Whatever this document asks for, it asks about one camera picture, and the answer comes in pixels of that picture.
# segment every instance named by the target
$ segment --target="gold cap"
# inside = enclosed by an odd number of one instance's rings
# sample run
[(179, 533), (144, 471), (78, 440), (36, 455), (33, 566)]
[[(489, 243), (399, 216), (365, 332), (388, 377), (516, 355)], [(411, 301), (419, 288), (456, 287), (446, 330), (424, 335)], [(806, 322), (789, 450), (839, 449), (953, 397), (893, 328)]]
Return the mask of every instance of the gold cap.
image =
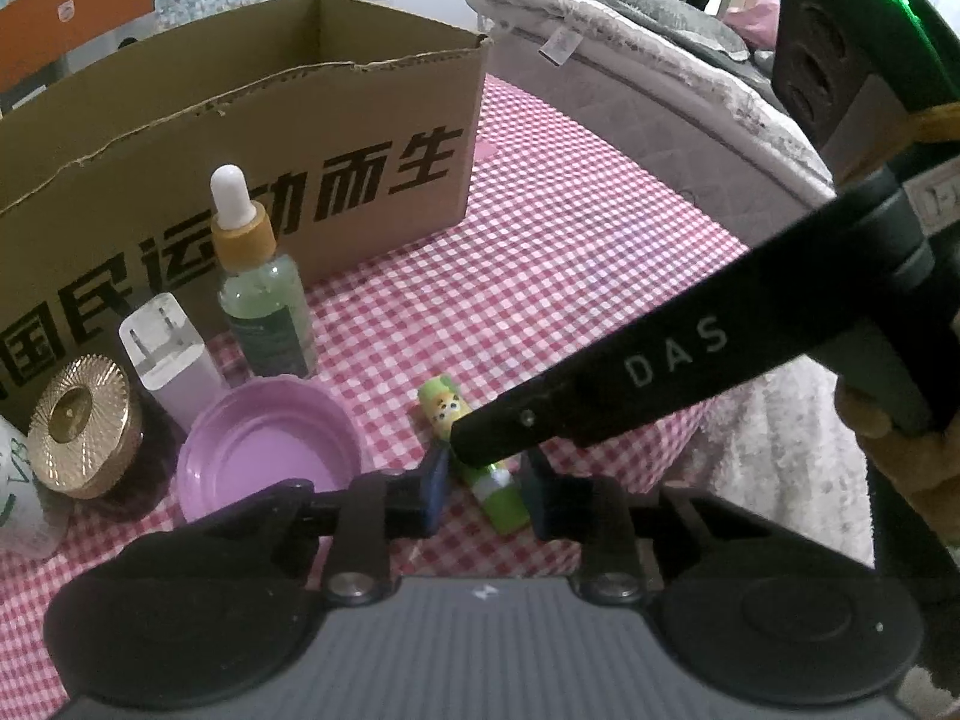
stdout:
[(277, 251), (274, 228), (270, 227), (270, 218), (263, 204), (254, 200), (253, 207), (256, 208), (253, 221), (235, 230), (224, 230), (217, 224), (216, 215), (210, 223), (217, 259), (224, 269), (234, 274), (259, 268)]
[(120, 480), (142, 437), (140, 404), (123, 368), (86, 354), (69, 362), (40, 396), (27, 455), (51, 490), (95, 498)]

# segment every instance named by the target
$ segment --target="tablecloth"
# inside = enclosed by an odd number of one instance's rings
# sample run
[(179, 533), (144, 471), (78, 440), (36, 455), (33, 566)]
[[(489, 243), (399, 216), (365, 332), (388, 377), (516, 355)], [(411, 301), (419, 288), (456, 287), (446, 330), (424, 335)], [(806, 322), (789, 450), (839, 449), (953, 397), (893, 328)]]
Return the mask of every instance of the tablecloth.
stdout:
[[(736, 258), (742, 245), (579, 124), (488, 79), (467, 218), (366, 262), (309, 293), (319, 381), (344, 402), (373, 467), (414, 466), (429, 441), (416, 388), (450, 373), (481, 404), (649, 311)], [(211, 343), (242, 377), (229, 338)], [(549, 442), (558, 469), (616, 476), (648, 490), (679, 454), (704, 404), (590, 450)], [(141, 533), (179, 521), (173, 493), (140, 522), (78, 509), (46, 562), (0, 556), (0, 718), (47, 717), (66, 696), (42, 644), (56, 590)], [(545, 574), (570, 570), (577, 548), (500, 538), (455, 488), (440, 533), (394, 548), (403, 573)]]

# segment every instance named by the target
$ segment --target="dropper bottle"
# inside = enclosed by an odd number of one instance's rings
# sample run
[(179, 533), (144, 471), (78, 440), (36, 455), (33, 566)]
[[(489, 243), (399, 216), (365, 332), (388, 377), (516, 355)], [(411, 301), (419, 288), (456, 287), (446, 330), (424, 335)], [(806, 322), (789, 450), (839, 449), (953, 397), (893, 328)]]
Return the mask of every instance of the dropper bottle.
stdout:
[(219, 300), (254, 375), (317, 372), (311, 313), (296, 263), (277, 251), (263, 205), (250, 199), (236, 165), (210, 176), (217, 213), (210, 223), (223, 268)]

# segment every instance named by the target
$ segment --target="black printed chinese character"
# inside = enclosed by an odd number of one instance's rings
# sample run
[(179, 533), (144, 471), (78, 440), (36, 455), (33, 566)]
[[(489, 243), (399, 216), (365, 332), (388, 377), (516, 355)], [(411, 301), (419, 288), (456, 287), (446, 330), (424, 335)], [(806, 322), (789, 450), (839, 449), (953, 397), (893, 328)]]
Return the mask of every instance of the black printed chinese character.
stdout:
[(405, 162), (400, 167), (397, 168), (397, 172), (407, 172), (407, 170), (416, 170), (416, 176), (403, 184), (397, 184), (397, 186), (390, 187), (390, 194), (393, 194), (395, 191), (403, 191), (405, 189), (410, 189), (411, 187), (418, 187), (421, 184), (425, 184), (428, 181), (436, 181), (438, 178), (443, 178), (448, 171), (447, 170), (437, 170), (437, 172), (430, 172), (431, 167), (433, 167), (435, 162), (440, 162), (445, 159), (449, 159), (453, 156), (453, 150), (449, 151), (438, 151), (440, 146), (443, 144), (443, 141), (451, 140), (452, 138), (459, 138), (463, 135), (464, 132), (462, 129), (455, 129), (453, 132), (447, 132), (446, 127), (436, 127), (433, 132), (429, 135), (425, 132), (418, 132), (410, 139), (410, 143), (407, 143), (407, 148), (403, 150), (403, 153), (400, 154), (400, 159), (410, 159), (414, 154), (416, 154), (421, 148), (424, 150), (424, 156), (421, 156), (419, 159), (411, 159), (410, 162)]
[[(163, 231), (162, 250), (147, 238), (140, 242), (141, 262), (147, 269), (147, 283), (154, 295), (176, 290), (212, 271), (213, 242), (210, 241), (210, 211), (203, 211)], [(166, 272), (160, 258), (166, 260)]]
[(46, 302), (0, 331), (0, 360), (16, 386), (50, 370), (61, 357), (64, 345), (56, 334), (54, 316)]
[(90, 319), (97, 314), (109, 309), (119, 317), (126, 317), (131, 312), (126, 298), (133, 289), (117, 289), (126, 279), (127, 263), (120, 253), (56, 292), (70, 334), (78, 345), (102, 333), (102, 327), (88, 327)]
[(291, 235), (299, 230), (305, 188), (305, 172), (299, 172), (296, 175), (285, 172), (274, 183), (261, 184), (251, 189), (250, 196), (254, 199), (267, 194), (267, 190), (274, 195), (274, 201), (270, 205), (270, 224), (274, 228), (275, 235)]
[(323, 163), (314, 221), (339, 214), (376, 197), (391, 141), (332, 157)]

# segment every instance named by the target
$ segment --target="purple bowl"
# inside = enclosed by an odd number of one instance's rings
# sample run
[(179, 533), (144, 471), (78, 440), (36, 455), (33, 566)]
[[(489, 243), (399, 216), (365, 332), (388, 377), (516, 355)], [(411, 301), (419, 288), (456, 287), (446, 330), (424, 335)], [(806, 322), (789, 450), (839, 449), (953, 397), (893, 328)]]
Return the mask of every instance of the purple bowl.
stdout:
[(176, 492), (193, 522), (284, 479), (343, 490), (365, 460), (362, 437), (326, 389), (296, 376), (256, 378), (198, 416), (179, 452)]

